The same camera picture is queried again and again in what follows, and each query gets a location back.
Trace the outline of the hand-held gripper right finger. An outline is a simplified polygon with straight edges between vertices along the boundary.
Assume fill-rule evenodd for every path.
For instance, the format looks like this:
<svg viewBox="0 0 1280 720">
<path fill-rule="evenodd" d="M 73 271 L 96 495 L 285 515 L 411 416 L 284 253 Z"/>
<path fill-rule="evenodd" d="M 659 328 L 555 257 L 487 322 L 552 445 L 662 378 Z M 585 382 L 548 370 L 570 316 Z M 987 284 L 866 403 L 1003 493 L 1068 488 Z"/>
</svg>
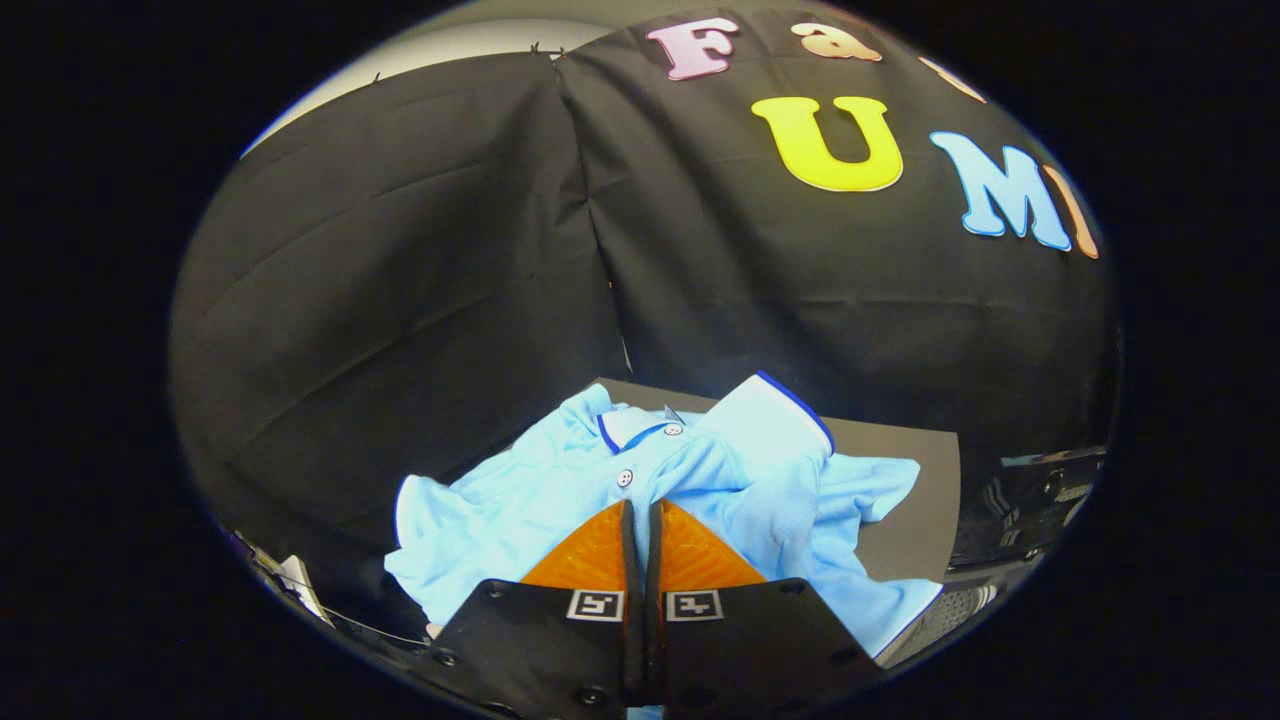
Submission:
<svg viewBox="0 0 1280 720">
<path fill-rule="evenodd" d="M 645 702 L 666 717 L 810 717 L 884 669 L 810 582 L 768 582 L 689 511 L 652 505 Z"/>
</svg>

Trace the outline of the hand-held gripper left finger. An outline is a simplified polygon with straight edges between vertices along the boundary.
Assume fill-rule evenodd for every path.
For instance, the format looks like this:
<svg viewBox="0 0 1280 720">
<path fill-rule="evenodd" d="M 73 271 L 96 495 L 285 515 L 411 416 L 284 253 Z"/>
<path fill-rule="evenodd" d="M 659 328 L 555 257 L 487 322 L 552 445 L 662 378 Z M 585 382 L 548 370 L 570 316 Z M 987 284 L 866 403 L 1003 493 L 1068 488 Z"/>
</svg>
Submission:
<svg viewBox="0 0 1280 720">
<path fill-rule="evenodd" d="M 623 719 L 644 684 L 634 506 L 612 503 L 520 582 L 475 585 L 428 653 L 428 683 L 480 714 Z"/>
</svg>

